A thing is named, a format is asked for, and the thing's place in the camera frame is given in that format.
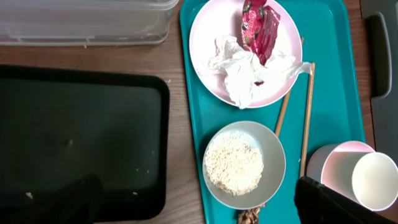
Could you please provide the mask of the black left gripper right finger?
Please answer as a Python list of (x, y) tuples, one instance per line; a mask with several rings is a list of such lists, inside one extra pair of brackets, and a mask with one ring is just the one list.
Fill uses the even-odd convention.
[(301, 224), (395, 224), (307, 176), (296, 183), (294, 203)]

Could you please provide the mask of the red snack wrapper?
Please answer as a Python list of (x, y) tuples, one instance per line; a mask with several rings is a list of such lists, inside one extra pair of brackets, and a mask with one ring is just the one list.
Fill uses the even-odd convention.
[(280, 14), (267, 0), (246, 0), (243, 4), (241, 35), (243, 48), (257, 55), (261, 65), (271, 57), (277, 38)]

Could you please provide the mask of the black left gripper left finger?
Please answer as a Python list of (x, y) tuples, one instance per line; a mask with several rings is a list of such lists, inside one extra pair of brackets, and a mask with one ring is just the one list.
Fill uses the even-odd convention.
[(40, 213), (44, 224), (93, 224), (103, 199), (97, 175), (89, 174), (56, 193)]

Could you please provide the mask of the white napkin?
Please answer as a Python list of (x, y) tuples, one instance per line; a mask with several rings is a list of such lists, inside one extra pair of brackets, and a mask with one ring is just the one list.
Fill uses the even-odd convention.
[(224, 75), (224, 85), (238, 108), (248, 108), (261, 96), (278, 92), (290, 79), (301, 73), (313, 75), (310, 62), (295, 63), (296, 57), (273, 50), (262, 65), (259, 56), (244, 50), (237, 38), (227, 35), (215, 39), (216, 55), (206, 69), (210, 75)]

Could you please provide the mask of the grey bowl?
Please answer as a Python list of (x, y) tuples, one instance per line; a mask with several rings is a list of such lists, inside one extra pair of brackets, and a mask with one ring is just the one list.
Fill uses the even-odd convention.
[(252, 145), (258, 147), (262, 154), (264, 163), (262, 177), (258, 187), (245, 195), (233, 196), (219, 189), (210, 181), (205, 170), (204, 156), (210, 145), (209, 142), (202, 163), (203, 177), (207, 189), (217, 201), (229, 208), (248, 210), (267, 203), (279, 190), (285, 176), (286, 158), (279, 138), (262, 124), (253, 121), (238, 121), (221, 128), (211, 140), (218, 134), (227, 131), (242, 131), (252, 137)]

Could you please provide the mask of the cooked white rice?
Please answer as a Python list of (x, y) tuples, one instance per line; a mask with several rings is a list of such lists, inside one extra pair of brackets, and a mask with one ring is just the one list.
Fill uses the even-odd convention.
[(252, 137), (242, 131), (218, 134), (205, 153), (205, 170), (210, 181), (224, 192), (241, 196), (258, 187), (264, 163)]

